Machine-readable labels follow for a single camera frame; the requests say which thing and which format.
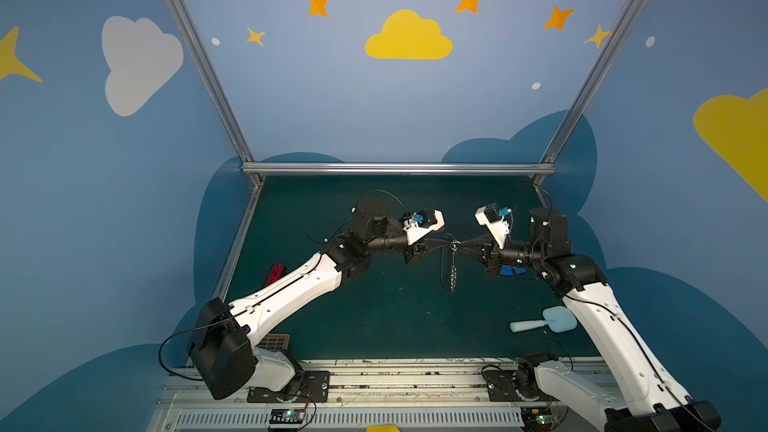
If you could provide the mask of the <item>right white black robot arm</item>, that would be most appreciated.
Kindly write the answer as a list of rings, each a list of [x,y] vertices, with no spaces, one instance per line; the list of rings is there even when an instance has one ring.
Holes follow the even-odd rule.
[[[716,431],[721,427],[714,405],[694,400],[654,355],[596,262],[572,252],[563,213],[551,204],[531,209],[526,241],[511,238],[513,212],[507,207],[480,207],[475,218],[489,233],[461,243],[459,250],[491,274],[505,266],[535,271],[586,331],[621,392],[615,397],[542,352],[518,363],[515,392],[521,399],[555,398],[599,431]]]

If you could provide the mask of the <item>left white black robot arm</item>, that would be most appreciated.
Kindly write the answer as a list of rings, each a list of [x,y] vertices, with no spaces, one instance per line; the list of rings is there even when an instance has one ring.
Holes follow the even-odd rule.
[[[355,206],[333,236],[294,271],[232,302],[215,297],[202,307],[186,332],[186,351],[197,372],[192,381],[205,384],[216,400],[245,387],[285,397],[300,394],[303,368],[284,351],[262,348],[262,339],[313,300],[366,270],[374,255],[400,253],[411,261],[428,253],[435,244],[429,234],[444,225],[442,212],[432,208],[396,217],[381,199]]]

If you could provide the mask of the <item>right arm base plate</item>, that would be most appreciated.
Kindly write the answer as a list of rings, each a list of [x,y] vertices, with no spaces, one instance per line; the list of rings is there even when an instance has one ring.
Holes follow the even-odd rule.
[[[488,398],[491,402],[547,402],[550,396],[538,389],[530,376],[523,373],[518,377],[516,370],[483,368],[480,372],[485,381]]]

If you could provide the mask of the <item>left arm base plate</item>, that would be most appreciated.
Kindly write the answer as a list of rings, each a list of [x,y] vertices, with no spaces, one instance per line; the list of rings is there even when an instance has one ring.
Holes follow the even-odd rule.
[[[309,397],[316,403],[325,403],[328,400],[330,389],[329,371],[301,371],[298,372],[288,384],[278,392],[267,388],[250,387],[247,395],[248,403],[276,403],[281,401],[295,401],[301,397]]]

